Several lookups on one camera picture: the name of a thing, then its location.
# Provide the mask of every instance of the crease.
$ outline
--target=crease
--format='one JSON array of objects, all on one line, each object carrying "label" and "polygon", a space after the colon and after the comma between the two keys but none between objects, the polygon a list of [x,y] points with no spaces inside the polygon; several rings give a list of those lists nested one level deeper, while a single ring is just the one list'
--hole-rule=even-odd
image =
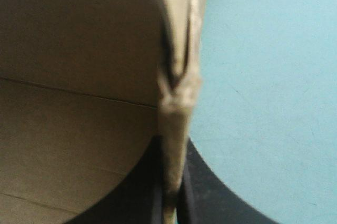
[{"label": "crease", "polygon": [[68,209],[65,209],[65,208],[61,208],[61,207],[50,206],[50,205],[42,203],[42,202],[38,202],[38,201],[29,199],[29,198],[25,198],[25,197],[16,196],[16,195],[13,195],[13,194],[10,194],[10,193],[0,192],[0,194],[8,196],[8,197],[15,198],[15,199],[24,200],[24,201],[27,201],[31,204],[35,204],[39,207],[43,207],[43,208],[47,208],[47,209],[51,209],[51,210],[63,211],[63,212],[71,213],[73,215],[79,214],[79,212],[71,211],[71,210],[68,210]]},{"label": "crease", "polygon": [[157,107],[154,106],[154,105],[131,102],[131,101],[127,101],[127,100],[120,100],[120,99],[114,99],[114,98],[107,98],[107,97],[104,97],[104,96],[88,94],[88,93],[84,93],[84,92],[71,91],[71,90],[67,90],[67,89],[63,89],[63,88],[57,88],[57,87],[50,87],[50,86],[46,86],[46,85],[39,84],[39,83],[29,82],[29,81],[15,80],[15,79],[10,79],[10,78],[1,77],[1,76],[0,76],[0,80],[18,83],[18,84],[27,85],[27,86],[32,86],[32,87],[37,87],[37,88],[46,89],[46,90],[62,91],[62,92],[69,93],[69,94],[88,96],[88,97],[91,97],[91,98],[103,99],[103,100],[108,100],[108,101],[118,102],[118,103],[123,103],[123,104],[130,104],[130,105],[134,105],[134,106],[141,106],[141,107],[149,108],[149,109],[157,109]]}]

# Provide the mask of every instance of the black object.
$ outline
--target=black object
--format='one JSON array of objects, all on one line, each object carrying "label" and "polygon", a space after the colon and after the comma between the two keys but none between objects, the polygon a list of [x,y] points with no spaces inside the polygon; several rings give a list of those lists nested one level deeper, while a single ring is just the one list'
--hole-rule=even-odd
[{"label": "black object", "polygon": [[[67,224],[162,224],[161,139],[154,137],[129,175]],[[190,141],[177,205],[179,224],[276,224],[210,170]]]}]

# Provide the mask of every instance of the black curved surface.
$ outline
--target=black curved surface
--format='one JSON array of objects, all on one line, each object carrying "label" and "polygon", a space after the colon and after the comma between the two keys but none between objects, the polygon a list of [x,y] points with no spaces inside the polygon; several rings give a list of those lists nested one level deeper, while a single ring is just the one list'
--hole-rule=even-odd
[{"label": "black curved surface", "polygon": [[[161,140],[154,137],[111,193],[66,224],[161,224]],[[179,224],[276,224],[227,188],[190,141],[177,206]]]}]

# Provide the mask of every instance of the light blue wall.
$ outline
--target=light blue wall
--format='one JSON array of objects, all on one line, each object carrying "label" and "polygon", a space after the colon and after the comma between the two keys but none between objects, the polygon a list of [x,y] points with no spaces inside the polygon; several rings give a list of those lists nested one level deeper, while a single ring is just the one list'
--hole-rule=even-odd
[{"label": "light blue wall", "polygon": [[281,223],[337,223],[337,0],[209,0],[192,139]]}]

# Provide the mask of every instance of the tan cardboard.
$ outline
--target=tan cardboard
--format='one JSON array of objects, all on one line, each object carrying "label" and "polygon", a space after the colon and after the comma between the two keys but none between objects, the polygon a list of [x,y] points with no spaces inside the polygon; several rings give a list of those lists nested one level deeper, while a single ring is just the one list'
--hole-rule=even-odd
[{"label": "tan cardboard", "polygon": [[160,134],[173,224],[205,0],[0,3],[0,222],[64,222]]}]

